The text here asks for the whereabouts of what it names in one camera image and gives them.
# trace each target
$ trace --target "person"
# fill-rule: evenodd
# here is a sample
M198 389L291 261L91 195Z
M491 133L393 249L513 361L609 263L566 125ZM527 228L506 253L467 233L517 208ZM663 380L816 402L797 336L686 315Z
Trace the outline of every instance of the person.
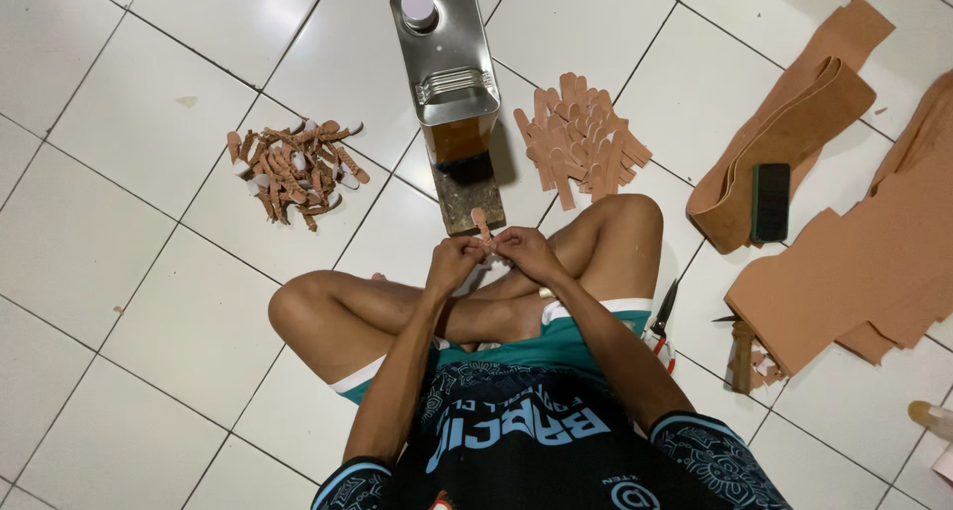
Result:
M789 508L640 339L661 233L654 201L610 195L548 241L443 240L423 289L332 271L281 287L275 330L359 404L313 510ZM513 269L453 297L490 252Z

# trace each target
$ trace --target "rolled leather strip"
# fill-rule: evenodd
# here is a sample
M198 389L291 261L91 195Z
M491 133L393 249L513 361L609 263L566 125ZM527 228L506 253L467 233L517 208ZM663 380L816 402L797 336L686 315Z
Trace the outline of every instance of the rolled leather strip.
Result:
M789 164L793 194L820 148L870 108L876 95L855 71L893 29L864 0L839 7L735 133L686 208L719 252L730 253L748 239L751 169L756 164Z

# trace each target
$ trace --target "scissors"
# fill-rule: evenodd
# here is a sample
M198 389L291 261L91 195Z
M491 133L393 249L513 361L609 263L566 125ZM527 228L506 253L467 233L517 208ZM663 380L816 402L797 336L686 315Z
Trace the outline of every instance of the scissors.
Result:
M646 333L644 337L645 344L649 345L649 348L652 348L650 344L651 339L656 340L655 347L652 348L652 353L656 356L659 355L662 348L666 349L668 354L668 374L672 374L672 371L675 370L675 347L672 346L672 343L668 340L668 334L665 333L665 326L668 324L669 317L672 316L672 308L675 307L675 296L679 293L679 280L676 278L672 281L672 286L668 288L668 292L665 293L665 297L661 301L661 307L659 308L659 313L656 315L656 321L649 326L648 331L651 333Z

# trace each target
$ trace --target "tan leather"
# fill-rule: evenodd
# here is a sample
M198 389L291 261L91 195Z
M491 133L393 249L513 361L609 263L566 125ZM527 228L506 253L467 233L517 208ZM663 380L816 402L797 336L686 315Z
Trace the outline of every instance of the tan leather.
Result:
M687 206L689 217L719 252L739 248L751 232L752 168L765 162L789 164L793 195L820 148L870 108L876 95L855 69L893 29L864 0L838 8L735 133Z
M792 376L835 339L871 362L953 312L953 72L923 95L868 195L753 261L725 301Z

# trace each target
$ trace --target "phone screen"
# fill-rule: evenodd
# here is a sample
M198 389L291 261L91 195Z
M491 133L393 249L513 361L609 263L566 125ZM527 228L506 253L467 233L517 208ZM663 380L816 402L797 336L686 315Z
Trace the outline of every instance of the phone screen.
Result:
M787 238L791 167L787 164L759 164L754 175L755 211L751 240L780 242Z

